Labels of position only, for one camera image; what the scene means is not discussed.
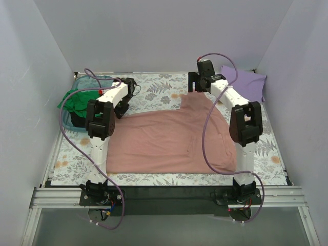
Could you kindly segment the pink t shirt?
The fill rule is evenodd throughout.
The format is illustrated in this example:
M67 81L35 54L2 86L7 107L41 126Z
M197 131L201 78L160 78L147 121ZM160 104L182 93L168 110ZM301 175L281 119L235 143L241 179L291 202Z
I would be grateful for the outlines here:
M108 173L209 174L212 167L234 172L236 150L229 126L204 93L181 97L177 110L160 110L124 116L115 121L109 140Z

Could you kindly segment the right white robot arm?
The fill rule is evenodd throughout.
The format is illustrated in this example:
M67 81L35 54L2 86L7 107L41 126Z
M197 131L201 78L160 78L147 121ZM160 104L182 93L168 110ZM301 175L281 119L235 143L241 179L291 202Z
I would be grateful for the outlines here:
M236 171L233 177L232 198L242 204L256 193L259 177L254 173L255 146L263 133L261 105L241 96L227 79L217 74L208 59L197 60L197 71L188 73L188 91L208 92L229 109L229 134L236 148Z

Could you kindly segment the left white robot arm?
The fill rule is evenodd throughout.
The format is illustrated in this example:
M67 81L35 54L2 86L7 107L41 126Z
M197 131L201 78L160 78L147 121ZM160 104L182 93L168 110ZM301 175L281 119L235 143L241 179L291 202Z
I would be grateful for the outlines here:
M137 83L133 78L117 78L111 88L102 89L100 97L87 104L86 130L88 132L92 164L95 170L86 184L80 185L86 196L98 205L110 199L106 175L109 140L115 130L115 119L122 118L129 108Z

